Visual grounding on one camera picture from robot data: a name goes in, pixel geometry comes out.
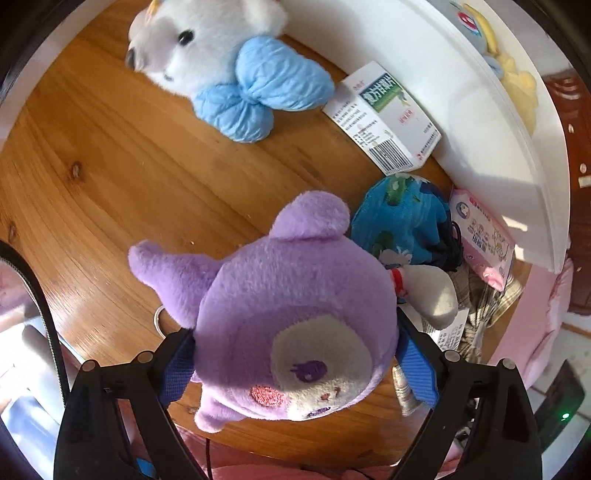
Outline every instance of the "wood grain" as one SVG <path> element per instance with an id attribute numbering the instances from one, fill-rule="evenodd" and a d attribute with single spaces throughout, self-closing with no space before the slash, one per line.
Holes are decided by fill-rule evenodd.
<path id="1" fill-rule="evenodd" d="M 323 189 L 352 211 L 382 175 L 320 111 L 276 114 L 271 136 L 239 145 L 193 115 L 123 59 L 144 0 L 119 0 L 59 55 L 23 108 L 0 154 L 0 236 L 37 273 L 60 333 L 101 365 L 155 349 L 160 304 L 129 272 L 145 238 L 172 252 L 223 258 L 266 234 L 299 193 Z M 343 72 L 321 62 L 335 80 Z M 417 174 L 448 195 L 430 159 Z M 170 408 L 196 430 L 200 387 Z M 425 411 L 400 415 L 389 376 L 346 411 L 302 423 L 245 420 L 212 438 L 260 455 L 326 466 L 394 463 Z"/>

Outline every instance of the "blue bow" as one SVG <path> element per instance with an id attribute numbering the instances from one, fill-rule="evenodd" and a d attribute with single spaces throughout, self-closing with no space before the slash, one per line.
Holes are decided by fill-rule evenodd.
<path id="1" fill-rule="evenodd" d="M 254 37 L 236 59 L 237 83 L 216 85 L 193 99 L 195 114 L 235 142 L 253 143 L 273 128 L 273 112 L 298 112 L 335 94 L 329 73 L 272 37 Z"/>

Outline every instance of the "wooden cabinet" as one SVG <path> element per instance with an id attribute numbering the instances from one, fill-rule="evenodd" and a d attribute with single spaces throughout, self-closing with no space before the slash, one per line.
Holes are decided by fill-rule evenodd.
<path id="1" fill-rule="evenodd" d="M 574 262 L 570 311 L 591 314 L 591 94 L 579 75 L 544 79 L 556 105 L 569 151 L 570 237 Z"/>

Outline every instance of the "black plastic eye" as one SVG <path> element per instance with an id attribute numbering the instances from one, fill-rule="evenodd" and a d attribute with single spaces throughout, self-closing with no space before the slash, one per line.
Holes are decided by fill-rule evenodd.
<path id="1" fill-rule="evenodd" d="M 178 35 L 178 43 L 184 47 L 185 45 L 190 44 L 194 37 L 195 34 L 193 33 L 193 30 L 185 30 Z"/>

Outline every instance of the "plaid cloth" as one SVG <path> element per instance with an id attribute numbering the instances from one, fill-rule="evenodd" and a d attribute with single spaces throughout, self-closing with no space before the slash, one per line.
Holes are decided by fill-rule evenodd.
<path id="1" fill-rule="evenodd" d="M 484 283 L 465 262 L 457 272 L 448 275 L 456 289 L 459 308 L 470 310 L 458 353 L 469 362 L 480 363 L 485 330 L 521 296 L 524 287 L 509 275 L 505 291 L 499 292 Z"/>

